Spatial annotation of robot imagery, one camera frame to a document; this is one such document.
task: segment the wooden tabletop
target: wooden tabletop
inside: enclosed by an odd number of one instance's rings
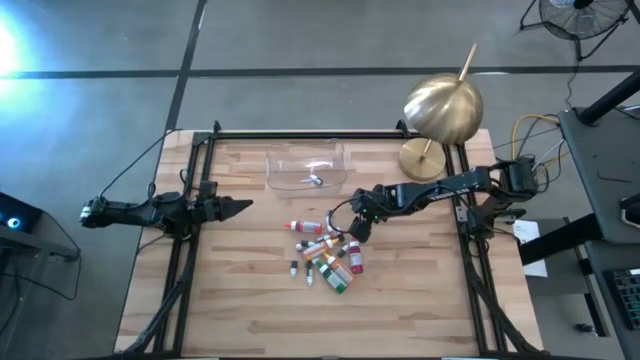
[[[180,131],[167,137],[156,177],[158,193],[181,191],[178,173],[187,166],[192,136],[193,131]],[[451,201],[374,225],[362,246],[365,271],[344,294],[335,293],[317,272],[313,286],[307,286],[304,261],[295,244],[314,235],[292,232],[283,223],[324,222],[326,211],[356,188],[411,181],[398,168],[403,141],[340,142],[348,160],[348,179],[339,194],[281,200],[266,182],[266,150],[275,143],[305,141],[216,141],[210,179],[219,183],[218,195],[253,199],[254,204],[228,221],[203,226],[184,356],[478,354]],[[487,130],[467,142],[467,155],[471,167],[495,162]],[[479,195],[478,202],[484,198]],[[145,229],[141,244],[159,234]],[[517,246],[504,235],[490,242],[498,301],[527,340],[541,348]],[[117,351],[133,342],[158,309],[170,248],[169,239],[160,240],[137,257]],[[300,263],[293,279],[292,260]],[[483,317],[493,347],[486,308]]]

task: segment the green bottle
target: green bottle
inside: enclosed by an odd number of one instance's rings
[[[322,274],[322,277],[327,280],[329,285],[331,285],[338,294],[342,294],[342,292],[347,288],[347,284],[344,280],[340,279],[340,277],[336,275],[336,273],[334,273],[327,264],[324,264],[322,261],[318,260],[318,258],[315,258],[312,261],[316,264],[318,270],[320,270],[320,274]]]

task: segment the electric fan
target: electric fan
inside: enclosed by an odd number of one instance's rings
[[[536,1],[539,1],[540,22],[524,25]],[[627,21],[629,11],[627,0],[533,0],[520,19],[520,30],[543,25],[553,35],[572,40],[576,46],[578,62],[593,55],[600,45],[611,36],[621,24]],[[580,40],[607,33],[586,55],[582,55]]]

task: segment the yellow cable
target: yellow cable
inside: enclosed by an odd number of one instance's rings
[[[516,121],[516,123],[513,125],[513,131],[511,132],[511,159],[512,160],[515,160],[516,158],[516,135],[518,134],[518,127],[520,126],[520,122],[522,122],[522,120],[527,118],[541,119],[541,120],[552,122],[554,124],[560,123],[560,120],[558,120],[557,117],[549,117],[549,116],[539,115],[539,114],[527,114],[527,115],[521,116],[520,119],[518,119],[518,121]]]

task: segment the paper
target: paper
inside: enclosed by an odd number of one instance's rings
[[[526,244],[540,237],[538,223],[535,221],[516,220],[513,223],[513,235],[520,239],[520,244]],[[524,274],[529,276],[547,277],[547,266],[543,260],[536,261],[524,267]]]

